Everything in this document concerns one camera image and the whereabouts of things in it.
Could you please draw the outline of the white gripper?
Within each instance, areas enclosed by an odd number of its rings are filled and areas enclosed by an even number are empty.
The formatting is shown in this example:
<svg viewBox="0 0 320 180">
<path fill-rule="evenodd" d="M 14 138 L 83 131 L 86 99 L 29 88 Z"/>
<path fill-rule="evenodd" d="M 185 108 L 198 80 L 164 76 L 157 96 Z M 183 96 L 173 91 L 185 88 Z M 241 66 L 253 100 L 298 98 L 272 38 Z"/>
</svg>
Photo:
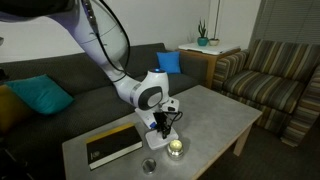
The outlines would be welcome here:
<svg viewBox="0 0 320 180">
<path fill-rule="evenodd" d="M 142 119 L 144 124 L 149 129 L 154 129 L 156 127 L 157 123 L 152 110 L 144 111 L 139 108 L 136 108 L 135 112 L 139 115 L 139 117 Z M 159 126 L 159 131 L 162 132 L 162 138 L 166 139 L 168 136 L 168 126 L 165 125 L 165 118 L 163 117 L 159 118 L 158 126 Z"/>
</svg>

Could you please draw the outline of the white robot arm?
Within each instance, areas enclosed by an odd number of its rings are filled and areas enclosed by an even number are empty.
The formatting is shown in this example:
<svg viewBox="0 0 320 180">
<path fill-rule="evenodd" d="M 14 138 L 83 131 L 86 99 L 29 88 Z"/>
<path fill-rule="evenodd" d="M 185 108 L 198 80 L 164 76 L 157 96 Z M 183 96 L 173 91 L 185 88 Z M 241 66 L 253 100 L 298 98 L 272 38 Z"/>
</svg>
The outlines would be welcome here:
<svg viewBox="0 0 320 180">
<path fill-rule="evenodd" d="M 64 27 L 107 74 L 120 98 L 135 107 L 145 125 L 162 129 L 157 116 L 169 100 L 167 73 L 150 69 L 141 82 L 125 71 L 120 59 L 130 55 L 128 36 L 104 0 L 0 0 L 3 21 L 46 16 Z"/>
</svg>

